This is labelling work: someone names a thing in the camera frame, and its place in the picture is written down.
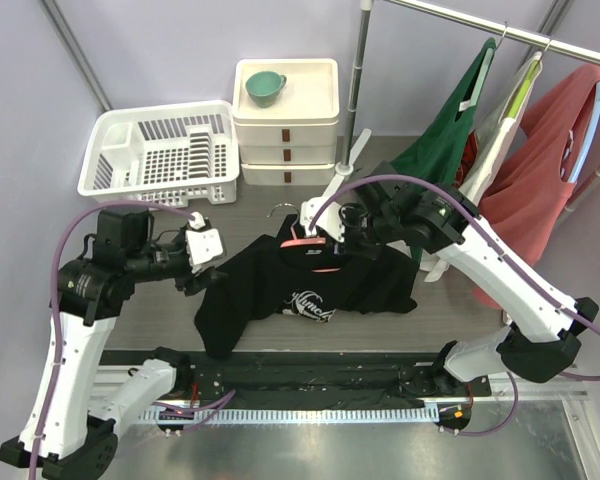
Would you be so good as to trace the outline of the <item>pink hanger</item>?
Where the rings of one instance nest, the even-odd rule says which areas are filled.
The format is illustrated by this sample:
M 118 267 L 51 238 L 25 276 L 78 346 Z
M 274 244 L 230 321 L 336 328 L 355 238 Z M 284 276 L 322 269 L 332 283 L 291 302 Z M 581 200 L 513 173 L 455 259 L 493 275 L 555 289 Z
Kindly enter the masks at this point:
M 270 218 L 277 209 L 290 208 L 295 211 L 294 222 L 289 226 L 290 237 L 283 239 L 279 249 L 282 259 L 298 268 L 302 267 L 317 273 L 334 272 L 342 268 L 345 260 L 337 254 L 335 242 L 327 237 L 304 236 L 296 232 L 300 220 L 300 210 L 291 203 L 276 204 L 267 215 Z

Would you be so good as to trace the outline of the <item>black t shirt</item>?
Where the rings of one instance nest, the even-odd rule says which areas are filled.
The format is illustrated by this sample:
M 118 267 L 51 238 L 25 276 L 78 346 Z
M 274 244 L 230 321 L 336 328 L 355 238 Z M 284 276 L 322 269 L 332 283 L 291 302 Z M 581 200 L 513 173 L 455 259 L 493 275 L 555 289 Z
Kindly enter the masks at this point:
M 418 266 L 383 247 L 377 259 L 328 255 L 322 266 L 299 247 L 281 244 L 303 236 L 297 216 L 284 218 L 275 236 L 261 235 L 217 267 L 223 277 L 206 289 L 194 324 L 207 355 L 229 357 L 251 321 L 273 314 L 328 322 L 337 311 L 407 314 Z

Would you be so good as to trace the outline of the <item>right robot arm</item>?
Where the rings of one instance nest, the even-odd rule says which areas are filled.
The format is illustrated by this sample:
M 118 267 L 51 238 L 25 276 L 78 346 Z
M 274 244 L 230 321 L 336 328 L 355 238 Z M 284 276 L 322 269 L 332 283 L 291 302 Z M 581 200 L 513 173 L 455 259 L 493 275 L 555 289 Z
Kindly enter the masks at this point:
M 338 242 L 371 253 L 394 241 L 436 254 L 468 277 L 510 316 L 497 332 L 451 341 L 430 368 L 430 381 L 445 395 L 479 377 L 511 373 L 542 384 L 571 377 L 580 335 L 595 326 L 598 305 L 552 286 L 522 260 L 457 189 L 397 173 L 383 163 L 373 174 L 348 182 L 324 207 L 341 205 Z

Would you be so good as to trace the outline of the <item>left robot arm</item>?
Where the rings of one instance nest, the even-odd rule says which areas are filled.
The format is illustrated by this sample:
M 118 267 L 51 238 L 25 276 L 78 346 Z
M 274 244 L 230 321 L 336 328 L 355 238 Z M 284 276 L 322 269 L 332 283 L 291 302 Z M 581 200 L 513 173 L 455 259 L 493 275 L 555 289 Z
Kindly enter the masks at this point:
M 153 402 L 185 397 L 194 374 L 187 354 L 158 347 L 107 398 L 90 401 L 104 348 L 124 303 L 141 283 L 172 280 L 187 296 L 220 277 L 219 231 L 198 212 L 167 243 L 154 233 L 148 206 L 113 204 L 95 211 L 81 253 L 60 262 L 70 230 L 54 254 L 50 339 L 41 384 L 21 433 L 0 447 L 0 461 L 31 479 L 99 479 L 123 435 Z

